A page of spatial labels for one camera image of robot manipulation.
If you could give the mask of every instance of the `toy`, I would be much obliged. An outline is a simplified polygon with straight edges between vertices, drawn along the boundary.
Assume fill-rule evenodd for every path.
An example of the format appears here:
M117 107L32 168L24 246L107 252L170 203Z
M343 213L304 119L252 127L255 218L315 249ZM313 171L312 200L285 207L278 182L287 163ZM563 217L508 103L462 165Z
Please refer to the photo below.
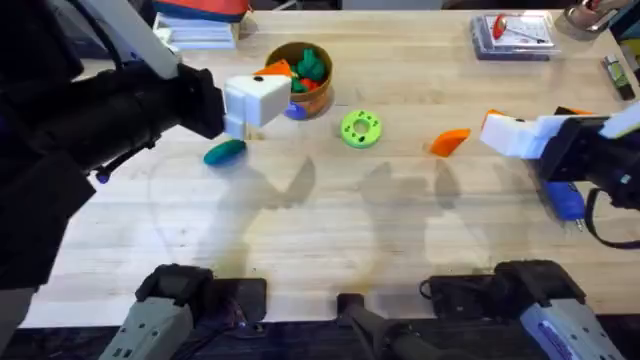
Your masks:
M204 156L204 163L211 166L224 165L237 158L247 150L247 144L242 140L229 140L214 146Z
M356 110L342 119L340 133L347 145L365 149L373 146L380 139L382 123L374 113Z
M496 17L496 21L493 23L492 35L493 38L498 40L504 34L504 31L507 29L507 18L505 18L504 14L498 15Z
M181 19L239 23L249 10L249 0L154 0L153 7Z
M262 70L256 71L253 75L284 75L287 77L293 77L291 66L289 66L289 63L285 59L279 60Z
M471 134L471 129L457 129L445 131L431 144L429 151L432 153L447 157L465 141Z
M304 85L309 89L308 91L313 91L318 88L318 83L307 78L300 79L300 84Z
M293 93L304 93L308 92L309 88L304 85L300 79L293 78L291 79L291 92Z
M306 77L313 81L321 81L325 74L325 66L322 60L316 57L313 49L304 49L302 61L296 66L296 71L300 77Z

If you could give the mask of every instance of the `green ring toy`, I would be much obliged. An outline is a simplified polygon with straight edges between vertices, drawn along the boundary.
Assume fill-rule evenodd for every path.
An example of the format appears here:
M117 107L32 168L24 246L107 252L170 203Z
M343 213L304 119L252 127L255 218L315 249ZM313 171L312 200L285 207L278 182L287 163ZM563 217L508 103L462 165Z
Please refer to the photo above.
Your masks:
M366 149L373 146L382 135L382 122L380 122L380 119L376 114L364 110L356 110L349 113L342 119L341 127L342 140L347 145L357 149ZM357 131L356 127L364 127L366 130Z

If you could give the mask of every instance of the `orange toy carrot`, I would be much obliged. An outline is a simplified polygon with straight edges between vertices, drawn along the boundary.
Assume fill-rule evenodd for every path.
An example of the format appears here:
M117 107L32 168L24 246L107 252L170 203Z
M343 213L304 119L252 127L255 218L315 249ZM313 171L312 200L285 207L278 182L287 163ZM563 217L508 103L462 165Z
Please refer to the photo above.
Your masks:
M291 77L291 66L289 66L287 60L282 59L262 70L254 72L253 75L284 75Z
M429 151L447 157L471 135L471 129L456 129L445 131L431 144Z

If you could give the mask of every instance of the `yellow object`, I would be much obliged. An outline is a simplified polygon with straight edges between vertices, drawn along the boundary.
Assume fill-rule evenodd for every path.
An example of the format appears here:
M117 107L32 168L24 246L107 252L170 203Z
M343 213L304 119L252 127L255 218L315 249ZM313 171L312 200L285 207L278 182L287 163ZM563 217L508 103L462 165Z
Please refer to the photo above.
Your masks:
M292 77L293 73L291 72L291 66L289 66L287 60L282 59L274 62L273 64L267 66L262 70L254 72L253 75L284 75Z
M471 129L456 129L445 131L431 144L429 151L447 157L465 141L471 134Z
M640 39L626 39L620 42L622 45L627 45L636 56L640 56Z

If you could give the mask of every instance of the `blister package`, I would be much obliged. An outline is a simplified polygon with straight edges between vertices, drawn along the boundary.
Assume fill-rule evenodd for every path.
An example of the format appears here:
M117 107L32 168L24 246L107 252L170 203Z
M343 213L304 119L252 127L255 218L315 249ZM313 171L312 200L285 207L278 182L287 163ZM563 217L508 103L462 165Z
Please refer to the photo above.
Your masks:
M547 61L560 52L546 11L488 13L471 20L471 38L480 60ZM494 27L501 26L500 31Z

